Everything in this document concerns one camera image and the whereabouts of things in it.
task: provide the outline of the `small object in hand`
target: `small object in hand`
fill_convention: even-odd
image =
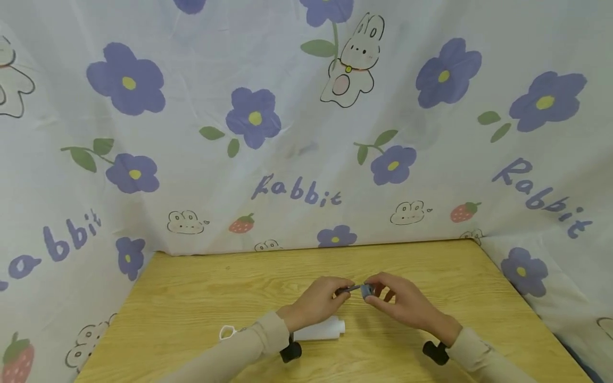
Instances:
[[[355,286],[351,286],[351,287],[343,287],[342,289],[338,289],[338,290],[336,290],[336,291],[334,292],[334,295],[339,296],[339,295],[341,295],[341,294],[342,294],[342,293],[344,293],[344,292],[350,292],[350,291],[353,291],[353,290],[357,290],[357,289],[359,289],[359,288],[360,288],[360,286],[361,286],[361,285],[357,284],[357,285],[355,285]]]
[[[334,295],[339,296],[344,292],[350,292],[357,289],[360,289],[363,299],[366,299],[366,297],[369,295],[373,295],[373,286],[369,284],[356,284],[355,286],[344,287],[342,289],[336,290],[334,292]]]
[[[362,298],[366,299],[367,296],[373,295],[373,286],[371,284],[363,284],[360,286],[360,291],[362,292]]]

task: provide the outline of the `red strawberry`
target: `red strawberry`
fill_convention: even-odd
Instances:
[[[230,227],[228,227],[228,230],[236,234],[247,233],[253,228],[253,224],[255,223],[255,221],[253,221],[253,218],[251,217],[252,215],[253,213],[249,214],[248,216],[242,216],[238,218],[236,221],[234,221],[234,223],[230,225]]]
[[[25,383],[32,370],[33,361],[34,346],[30,344],[30,339],[17,340],[17,333],[14,333],[13,340],[2,358],[2,381]]]
[[[468,221],[475,215],[475,213],[477,213],[477,206],[480,204],[481,202],[467,202],[453,209],[449,217],[454,223]]]

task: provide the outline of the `sleeve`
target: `sleeve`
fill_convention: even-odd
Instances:
[[[271,311],[254,325],[206,350],[162,383],[225,383],[262,357],[275,354],[289,344],[285,322]]]
[[[463,328],[447,355],[479,383],[537,383],[470,328]]]

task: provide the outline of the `white bottle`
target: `white bottle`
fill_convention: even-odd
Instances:
[[[316,341],[323,339],[338,339],[345,333],[345,321],[337,316],[331,316],[324,322],[305,327],[294,333],[294,341]]]

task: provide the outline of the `green leaf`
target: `green leaf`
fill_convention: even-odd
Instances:
[[[238,153],[238,149],[240,149],[240,144],[236,138],[233,138],[228,144],[228,157],[234,158]]]
[[[482,113],[481,116],[477,117],[477,121],[479,121],[479,124],[481,125],[489,125],[499,122],[500,116],[494,111],[489,111]]]
[[[92,173],[96,173],[94,158],[87,151],[81,148],[72,148],[70,149],[70,155],[77,165]]]
[[[93,146],[94,153],[98,154],[99,156],[109,154],[111,149],[113,149],[114,143],[115,140],[112,138],[96,138]]]
[[[337,48],[328,40],[311,40],[300,46],[304,53],[317,57],[332,57],[337,53]]]
[[[469,213],[471,213],[471,214],[475,214],[475,213],[477,212],[477,210],[478,210],[478,207],[477,207],[477,206],[479,206],[480,204],[481,204],[481,202],[477,202],[477,203],[474,203],[474,202],[467,202],[467,203],[465,204],[465,206],[466,206],[466,211],[467,211],[467,212],[469,212]]]
[[[12,342],[2,356],[2,363],[8,365],[19,358],[19,355],[30,346],[30,339],[17,340],[17,333],[13,334]]]
[[[494,143],[498,141],[499,139],[503,138],[504,135],[507,134],[510,128],[511,128],[511,123],[506,123],[502,125],[501,127],[499,127],[498,130],[493,134],[492,138],[490,138],[490,142]]]
[[[357,150],[357,163],[362,165],[368,156],[368,147],[361,145]]]
[[[211,141],[219,140],[221,137],[225,136],[224,132],[212,126],[205,126],[201,128],[200,134],[207,140]]]
[[[375,146],[385,145],[392,140],[398,134],[398,131],[385,131],[379,134],[379,137],[375,140]]]

